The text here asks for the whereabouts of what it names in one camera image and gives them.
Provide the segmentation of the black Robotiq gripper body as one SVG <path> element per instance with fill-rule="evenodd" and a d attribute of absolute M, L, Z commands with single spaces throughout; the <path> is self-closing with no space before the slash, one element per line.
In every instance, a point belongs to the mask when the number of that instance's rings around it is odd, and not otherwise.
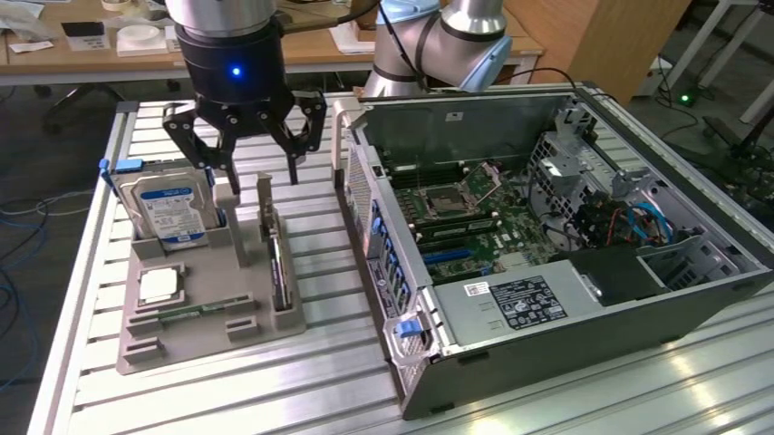
<path fill-rule="evenodd" d="M 280 29 L 275 24 L 239 36 L 176 36 L 196 94 L 193 108 L 176 112 L 176 128 L 201 119 L 227 136 L 288 136 L 295 97 L 286 82 Z"/>

